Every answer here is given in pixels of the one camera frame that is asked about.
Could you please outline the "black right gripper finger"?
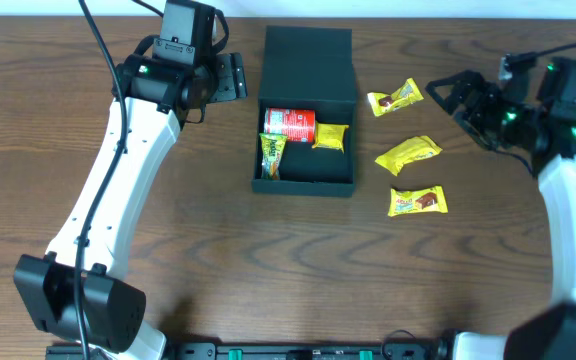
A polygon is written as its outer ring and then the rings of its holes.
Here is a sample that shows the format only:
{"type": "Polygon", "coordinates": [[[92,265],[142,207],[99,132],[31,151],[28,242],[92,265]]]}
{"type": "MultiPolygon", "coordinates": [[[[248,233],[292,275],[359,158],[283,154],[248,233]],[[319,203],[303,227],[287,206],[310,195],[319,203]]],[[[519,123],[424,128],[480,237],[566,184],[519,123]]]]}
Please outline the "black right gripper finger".
{"type": "Polygon", "coordinates": [[[492,148],[493,140],[489,134],[490,119],[482,112],[460,111],[454,116],[457,125],[481,148],[492,148]]]}
{"type": "Polygon", "coordinates": [[[453,76],[430,81],[425,90],[428,95],[449,115],[453,115],[457,108],[466,105],[469,98],[478,97],[486,88],[484,77],[471,70],[457,73],[453,76]],[[447,87],[449,93],[442,97],[438,93],[439,88],[447,87]]]}

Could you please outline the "green yellow snack bar wrapper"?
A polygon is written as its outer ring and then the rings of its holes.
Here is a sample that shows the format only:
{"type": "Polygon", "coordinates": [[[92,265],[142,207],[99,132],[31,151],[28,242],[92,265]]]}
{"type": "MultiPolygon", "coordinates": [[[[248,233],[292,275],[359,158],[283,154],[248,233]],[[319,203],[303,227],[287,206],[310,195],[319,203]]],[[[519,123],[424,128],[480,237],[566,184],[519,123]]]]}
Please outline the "green yellow snack bar wrapper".
{"type": "Polygon", "coordinates": [[[261,177],[266,180],[279,180],[279,167],[287,136],[273,133],[260,134],[262,161],[261,177]]]}

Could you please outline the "red snack can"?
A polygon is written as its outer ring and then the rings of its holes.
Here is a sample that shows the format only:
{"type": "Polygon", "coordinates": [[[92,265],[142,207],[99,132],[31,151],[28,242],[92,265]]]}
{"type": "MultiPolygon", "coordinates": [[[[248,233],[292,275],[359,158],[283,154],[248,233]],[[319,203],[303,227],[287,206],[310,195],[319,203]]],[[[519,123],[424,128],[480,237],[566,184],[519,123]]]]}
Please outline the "red snack can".
{"type": "Polygon", "coordinates": [[[263,124],[265,133],[285,135],[289,142],[314,142],[314,110],[267,108],[263,124]]]}

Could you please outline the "small yellow snack packet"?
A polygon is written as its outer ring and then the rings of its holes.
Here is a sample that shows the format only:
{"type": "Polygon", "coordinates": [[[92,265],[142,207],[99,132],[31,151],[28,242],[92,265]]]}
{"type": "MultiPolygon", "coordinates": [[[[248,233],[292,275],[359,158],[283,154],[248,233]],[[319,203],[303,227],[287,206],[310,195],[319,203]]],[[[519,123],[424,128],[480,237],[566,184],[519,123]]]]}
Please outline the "small yellow snack packet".
{"type": "Polygon", "coordinates": [[[344,152],[344,135],[348,125],[317,122],[313,148],[325,148],[344,152]]]}

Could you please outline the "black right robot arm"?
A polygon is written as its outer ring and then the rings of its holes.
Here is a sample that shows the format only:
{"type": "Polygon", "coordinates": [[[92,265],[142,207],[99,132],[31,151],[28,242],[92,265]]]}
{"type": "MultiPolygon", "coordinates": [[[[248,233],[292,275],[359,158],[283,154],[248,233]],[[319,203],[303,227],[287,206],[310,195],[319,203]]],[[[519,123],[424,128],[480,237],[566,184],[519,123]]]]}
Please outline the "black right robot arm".
{"type": "Polygon", "coordinates": [[[429,82],[431,98],[483,149],[530,156],[544,200],[552,255],[548,308],[504,336],[457,332],[445,359],[576,359],[576,60],[555,57],[534,106],[525,103],[533,54],[506,56],[498,82],[466,70],[429,82]]]}

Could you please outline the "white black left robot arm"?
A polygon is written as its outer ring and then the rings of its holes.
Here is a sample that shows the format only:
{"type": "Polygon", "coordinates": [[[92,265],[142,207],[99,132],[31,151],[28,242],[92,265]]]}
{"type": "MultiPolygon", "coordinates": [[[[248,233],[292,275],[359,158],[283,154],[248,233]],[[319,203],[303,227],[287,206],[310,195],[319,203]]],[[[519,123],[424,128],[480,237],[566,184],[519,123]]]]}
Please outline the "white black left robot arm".
{"type": "Polygon", "coordinates": [[[134,233],[154,178],[191,109],[246,97],[240,54],[190,66],[138,53],[113,71],[106,133],[69,219],[13,276],[35,327],[79,343],[83,359],[160,359],[166,336],[127,284],[134,233]]]}

